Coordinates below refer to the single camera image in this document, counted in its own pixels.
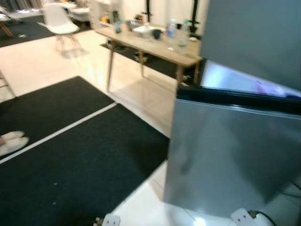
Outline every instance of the black rug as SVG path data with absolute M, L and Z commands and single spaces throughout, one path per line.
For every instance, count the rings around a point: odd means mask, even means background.
M 39 25 L 37 22 L 45 23 L 43 16 L 31 16 L 22 18 L 24 23 L 19 24 L 17 22 L 7 22 L 6 26 L 12 32 L 14 37 L 8 37 L 2 29 L 0 29 L 0 47 L 10 46 L 22 42 L 32 41 L 36 39 L 43 39 L 47 37 L 54 36 L 46 27 Z M 85 29 L 82 28 L 80 24 L 79 32 L 90 30 L 90 24 L 86 23 L 87 27 Z
M 1 103 L 0 135 L 22 130 L 31 144 L 111 103 L 112 99 L 75 77 Z
M 101 46 L 108 48 L 107 44 L 102 44 Z M 135 53 L 137 52 L 136 49 L 132 48 L 132 47 L 127 47 L 125 50 L 124 48 L 122 48 L 122 50 L 116 50 L 117 53 L 135 60 Z M 177 70 L 177 65 L 174 63 L 171 63 L 167 60 L 163 60 L 157 56 L 153 56 L 151 54 L 148 54 L 148 60 L 145 63 L 146 66 L 148 66 L 151 69 L 154 69 L 158 72 L 161 72 L 171 78 L 176 78 L 176 70 Z M 194 71 L 195 71 L 195 66 L 191 67 L 191 68 L 187 68 L 185 70 L 185 75 L 190 76 L 190 78 L 188 78 L 186 81 L 184 81 L 187 84 L 192 84 L 193 83 L 193 77 L 194 77 Z
M 92 226 L 166 159 L 168 138 L 117 105 L 0 165 L 5 226 Z

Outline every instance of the wooden table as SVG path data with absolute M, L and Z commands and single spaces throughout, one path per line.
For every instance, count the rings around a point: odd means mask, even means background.
M 182 82 L 184 68 L 191 67 L 193 65 L 196 65 L 194 81 L 197 80 L 199 62 L 201 60 L 201 57 L 199 56 L 200 41 L 196 41 L 196 42 L 189 41 L 186 47 L 186 54 L 180 55 L 179 53 L 177 53 L 176 50 L 170 51 L 168 49 L 168 42 L 167 42 L 166 35 L 161 37 L 159 40 L 155 40 L 154 38 L 151 38 L 151 40 L 146 40 L 142 38 L 139 34 L 130 32 L 125 24 L 122 27 L 122 32 L 119 34 L 116 34 L 114 32 L 113 27 L 100 28 L 100 29 L 96 29 L 95 31 L 98 34 L 101 34 L 112 40 L 111 54 L 109 59 L 109 70 L 108 70 L 109 74 L 108 74 L 108 82 L 107 82 L 108 91 L 111 83 L 111 72 L 112 72 L 112 64 L 113 64 L 116 42 L 120 42 L 126 46 L 130 46 L 139 51 L 141 74 L 143 77 L 144 77 L 143 52 L 146 52 L 154 56 L 157 56 L 159 58 L 162 58 L 164 60 L 177 64 L 176 77 L 177 77 L 178 85 L 180 85 Z

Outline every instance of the shoe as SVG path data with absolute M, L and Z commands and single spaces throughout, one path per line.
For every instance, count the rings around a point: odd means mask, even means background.
M 16 138 L 21 138 L 23 136 L 24 136 L 24 132 L 23 131 L 13 131 L 13 132 L 9 132 L 7 134 L 4 134 L 1 137 L 6 142 L 8 140 L 12 140 L 12 139 L 16 139 Z
M 6 141 L 4 144 L 0 145 L 0 156 L 14 152 L 24 147 L 28 143 L 28 141 L 28 137 L 16 138 Z

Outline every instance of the plastic bottle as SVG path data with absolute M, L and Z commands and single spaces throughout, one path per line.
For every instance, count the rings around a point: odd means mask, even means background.
M 150 40 L 151 39 L 151 30 L 150 30 L 150 24 L 149 23 L 145 23 L 144 24 L 144 33 L 143 33 L 143 37 L 146 40 Z
M 187 42 L 189 39 L 189 28 L 188 28 L 188 20 L 184 20 L 184 24 L 182 25 L 180 35 L 179 35 L 179 53 L 181 55 L 185 55 Z
M 115 29 L 115 33 L 116 34 L 119 34 L 121 33 L 121 20 L 119 18 L 119 15 L 118 15 L 118 11 L 113 11 L 112 12 L 112 15 L 113 15 L 113 25 L 114 25 L 114 29 Z
M 167 27 L 168 49 L 170 51 L 174 51 L 175 33 L 176 33 L 175 19 L 171 19 L 170 24 Z

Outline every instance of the table leg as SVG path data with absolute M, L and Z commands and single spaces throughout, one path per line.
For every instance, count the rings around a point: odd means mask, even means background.
M 12 32 L 10 32 L 10 30 L 3 24 L 0 22 L 0 27 L 2 28 L 2 30 L 9 36 L 9 37 L 13 37 L 14 35 L 12 34 Z
M 114 52 L 115 52 L 115 41 L 112 40 L 111 41 L 111 54 L 110 54 L 110 59 L 109 59 L 108 81 L 107 81 L 107 91 L 108 92 L 110 91 Z
M 141 50 L 139 51 L 139 61 L 141 65 L 141 75 L 144 77 L 143 52 Z
M 198 84 L 199 62 L 196 63 L 196 69 L 194 70 L 193 83 Z
M 184 67 L 181 65 L 177 65 L 176 78 L 178 81 L 178 86 L 180 86 L 180 84 L 182 83 L 183 75 L 184 75 Z
M 15 95 L 15 93 L 13 92 L 13 90 L 11 89 L 11 87 L 10 87 L 8 81 L 6 80 L 6 78 L 4 77 L 4 75 L 2 74 L 1 71 L 0 71 L 0 79 L 3 79 L 3 81 L 4 81 L 4 83 L 5 83 L 4 86 L 6 86 L 6 87 L 8 88 L 8 90 L 13 94 L 14 98 L 16 98 L 17 96 Z

